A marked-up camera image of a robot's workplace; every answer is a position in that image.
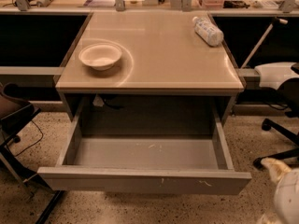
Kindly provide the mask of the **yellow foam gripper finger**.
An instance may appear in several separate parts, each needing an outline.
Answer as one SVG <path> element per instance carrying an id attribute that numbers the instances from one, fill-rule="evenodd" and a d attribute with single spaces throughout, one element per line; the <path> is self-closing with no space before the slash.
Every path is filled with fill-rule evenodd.
<path id="1" fill-rule="evenodd" d="M 285 174 L 292 170 L 285 162 L 274 158 L 263 158 L 261 160 L 261 165 L 268 170 L 270 179 L 275 184 L 277 184 Z"/>

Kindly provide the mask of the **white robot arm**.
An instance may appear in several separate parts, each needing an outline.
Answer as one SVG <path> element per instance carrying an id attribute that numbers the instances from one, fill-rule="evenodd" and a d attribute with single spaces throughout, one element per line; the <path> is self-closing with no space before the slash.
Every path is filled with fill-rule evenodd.
<path id="1" fill-rule="evenodd" d="M 274 158 L 263 158 L 261 164 L 276 184 L 274 206 L 278 219 L 271 221 L 263 214 L 256 224 L 299 224 L 299 169 Z"/>

